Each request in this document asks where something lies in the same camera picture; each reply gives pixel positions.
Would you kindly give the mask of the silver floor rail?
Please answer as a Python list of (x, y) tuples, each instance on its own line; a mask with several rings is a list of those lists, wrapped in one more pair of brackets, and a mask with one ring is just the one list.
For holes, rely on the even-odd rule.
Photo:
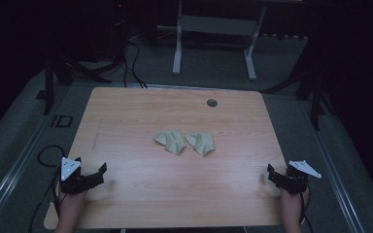
[(342, 211), (344, 219), (350, 229), (351, 233), (365, 233), (363, 225), (359, 216), (357, 215), (356, 208), (352, 202), (351, 196), (345, 187), (342, 179), (336, 170), (334, 162), (330, 156), (328, 147), (326, 146), (322, 133), (317, 130), (310, 120), (308, 108), (306, 104), (302, 102), (298, 103), (300, 111), (303, 115), (304, 120), (307, 122), (310, 131), (312, 132), (315, 142), (319, 148), (319, 158), (322, 161), (322, 167), (325, 170), (326, 176), (331, 184), (332, 190), (337, 199), (338, 205)]
[(0, 212), (52, 117), (35, 94), (24, 90), (0, 121)]

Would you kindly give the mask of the white metal table frame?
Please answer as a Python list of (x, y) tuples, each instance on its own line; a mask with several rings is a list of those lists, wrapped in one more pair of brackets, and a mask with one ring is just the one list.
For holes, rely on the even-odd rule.
[(176, 33), (176, 46), (173, 58), (172, 74), (177, 76), (181, 73), (183, 56), (183, 33), (199, 32), (208, 34), (247, 36), (251, 42), (243, 50), (244, 60), (247, 68), (248, 79), (257, 79), (253, 62), (254, 46), (259, 36), (260, 28), (266, 14), (266, 7), (261, 7), (256, 20), (191, 16), (183, 13), (183, 0), (178, 0), (177, 24), (175, 26), (158, 25), (158, 31), (171, 31)]

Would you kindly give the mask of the person's right hand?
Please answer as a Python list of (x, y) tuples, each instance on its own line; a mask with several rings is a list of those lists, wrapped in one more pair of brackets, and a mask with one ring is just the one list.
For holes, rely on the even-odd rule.
[(281, 209), (283, 213), (301, 213), (309, 205), (310, 189), (298, 194), (290, 194), (285, 189), (281, 191)]

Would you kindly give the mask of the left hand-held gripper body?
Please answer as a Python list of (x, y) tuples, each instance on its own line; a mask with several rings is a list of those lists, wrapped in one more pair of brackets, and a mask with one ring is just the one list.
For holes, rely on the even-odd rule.
[(61, 191), (68, 194), (77, 194), (93, 187), (88, 185), (91, 178), (99, 177), (98, 173), (83, 176), (81, 174), (81, 160), (71, 160), (63, 157), (60, 165), (60, 187)]

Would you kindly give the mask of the beige sock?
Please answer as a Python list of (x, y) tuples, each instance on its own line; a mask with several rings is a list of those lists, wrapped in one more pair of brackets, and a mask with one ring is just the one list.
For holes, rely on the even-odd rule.
[(215, 149), (213, 134), (210, 132), (189, 133), (186, 140), (202, 157)]
[(183, 134), (179, 129), (158, 132), (153, 139), (163, 145), (167, 151), (176, 155), (179, 155), (186, 146)]

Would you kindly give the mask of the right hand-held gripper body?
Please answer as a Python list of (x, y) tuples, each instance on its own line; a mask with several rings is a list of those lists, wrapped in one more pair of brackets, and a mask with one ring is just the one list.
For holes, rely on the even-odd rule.
[(281, 187), (290, 194), (304, 192), (308, 186), (308, 177), (312, 176), (317, 179), (322, 177), (322, 174), (316, 171), (306, 160), (290, 161), (284, 175), (275, 173), (274, 177), (282, 177), (285, 179), (285, 186)]

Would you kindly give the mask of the black metal stand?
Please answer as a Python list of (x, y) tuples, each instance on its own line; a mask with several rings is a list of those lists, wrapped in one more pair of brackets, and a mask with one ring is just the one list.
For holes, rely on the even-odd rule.
[(275, 93), (292, 84), (299, 83), (294, 95), (297, 100), (306, 100), (312, 96), (310, 121), (316, 130), (320, 130), (322, 87), (331, 61), (331, 54), (329, 42), (323, 39), (319, 33), (313, 34), (308, 39), (289, 77), (281, 83), (262, 89), (260, 93)]
[(56, 75), (62, 83), (71, 84), (73, 78), (69, 73), (69, 66), (98, 83), (111, 83), (111, 81), (101, 78), (95, 71), (89, 70), (78, 61), (60, 53), (58, 50), (50, 50), (45, 64), (45, 116), (50, 113), (54, 104), (53, 75)]

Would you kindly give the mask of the person's left hand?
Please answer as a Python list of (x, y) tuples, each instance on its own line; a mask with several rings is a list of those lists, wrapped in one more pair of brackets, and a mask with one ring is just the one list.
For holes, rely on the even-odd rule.
[(77, 194), (58, 192), (59, 211), (62, 215), (78, 214), (85, 205), (86, 191)]

